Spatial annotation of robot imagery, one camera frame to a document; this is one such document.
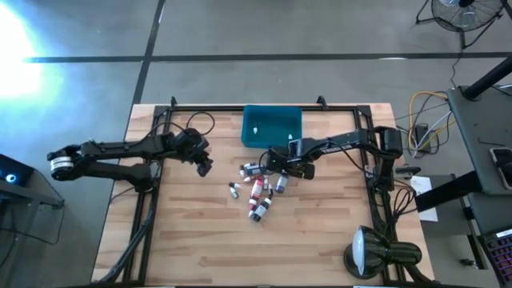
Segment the lamp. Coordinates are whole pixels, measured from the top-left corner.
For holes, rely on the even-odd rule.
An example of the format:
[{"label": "lamp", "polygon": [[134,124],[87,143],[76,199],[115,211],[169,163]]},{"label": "lamp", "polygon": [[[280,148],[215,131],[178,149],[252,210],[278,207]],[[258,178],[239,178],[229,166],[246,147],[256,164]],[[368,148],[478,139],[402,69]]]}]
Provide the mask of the lamp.
[{"label": "lamp", "polygon": [[390,242],[379,232],[360,226],[354,240],[345,248],[343,261],[351,275],[370,279],[388,264],[403,265],[415,282],[431,282],[416,267],[422,260],[422,251],[413,243]]}]

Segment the light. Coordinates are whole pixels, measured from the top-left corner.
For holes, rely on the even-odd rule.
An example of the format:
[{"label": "light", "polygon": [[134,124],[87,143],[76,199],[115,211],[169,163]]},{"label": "light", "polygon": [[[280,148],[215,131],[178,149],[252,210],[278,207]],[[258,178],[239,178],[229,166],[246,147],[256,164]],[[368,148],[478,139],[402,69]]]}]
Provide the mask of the light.
[{"label": "light", "polygon": [[352,254],[354,255],[354,263],[358,267],[359,273],[363,275],[365,271],[365,239],[362,235],[361,227],[354,234]]},{"label": "light", "polygon": [[7,4],[0,3],[0,103],[42,97],[41,65],[23,62],[34,56],[28,30]]},{"label": "light", "polygon": [[12,183],[12,182],[16,181],[16,175],[13,175],[13,174],[9,174],[9,175],[7,175],[7,176],[6,176],[6,181],[7,181],[8,183]]},{"label": "light", "polygon": [[388,264],[401,264],[415,281],[423,281],[426,278],[415,268],[421,260],[422,251],[415,244],[390,242],[379,232],[366,226],[358,228],[353,242],[343,254],[346,270],[360,279],[377,276]]}]

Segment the fan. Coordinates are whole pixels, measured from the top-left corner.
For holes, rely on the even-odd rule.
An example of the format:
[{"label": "fan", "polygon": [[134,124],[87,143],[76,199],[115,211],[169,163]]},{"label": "fan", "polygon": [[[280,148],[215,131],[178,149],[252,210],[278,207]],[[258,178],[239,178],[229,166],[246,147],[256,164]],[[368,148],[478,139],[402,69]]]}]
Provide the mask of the fan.
[{"label": "fan", "polygon": [[[459,32],[463,50],[473,45],[502,16],[506,3],[506,0],[431,0],[433,17],[420,20],[419,15],[429,1],[425,1],[416,15],[416,24],[436,21],[446,30]],[[484,26],[482,32],[470,44],[466,44],[464,33]]]}]

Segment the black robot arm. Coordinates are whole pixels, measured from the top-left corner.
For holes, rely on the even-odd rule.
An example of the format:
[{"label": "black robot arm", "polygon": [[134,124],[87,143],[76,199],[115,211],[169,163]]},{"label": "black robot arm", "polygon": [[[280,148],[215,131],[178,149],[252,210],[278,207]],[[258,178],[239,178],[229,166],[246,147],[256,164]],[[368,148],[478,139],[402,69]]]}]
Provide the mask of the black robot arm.
[{"label": "black robot arm", "polygon": [[[136,142],[95,142],[66,146],[47,155],[51,176],[59,181],[75,180],[83,176],[127,180],[137,192],[153,189],[152,161],[171,158],[195,163],[198,174],[204,177],[211,169],[212,160],[205,151],[208,141],[194,128],[174,135],[172,132],[146,136]],[[146,163],[121,166],[98,162],[116,158],[143,158]]]},{"label": "black robot arm", "polygon": [[[372,140],[370,133],[379,135],[380,147]],[[266,167],[270,171],[286,171],[290,176],[313,179],[314,165],[324,154],[363,149],[378,160],[373,175],[380,188],[393,188],[394,160],[402,156],[400,131],[390,127],[377,127],[375,130],[358,129],[353,132],[324,139],[302,138],[288,142],[288,147],[271,147]]]}]

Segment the blue plastic container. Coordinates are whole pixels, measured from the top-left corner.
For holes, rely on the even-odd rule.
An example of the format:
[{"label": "blue plastic container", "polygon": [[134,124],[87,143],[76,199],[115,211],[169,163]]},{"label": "blue plastic container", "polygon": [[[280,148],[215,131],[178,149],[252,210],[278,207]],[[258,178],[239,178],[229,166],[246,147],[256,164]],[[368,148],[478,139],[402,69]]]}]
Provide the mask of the blue plastic container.
[{"label": "blue plastic container", "polygon": [[242,142],[249,148],[288,146],[292,139],[302,138],[302,109],[288,106],[247,105],[243,109]]}]

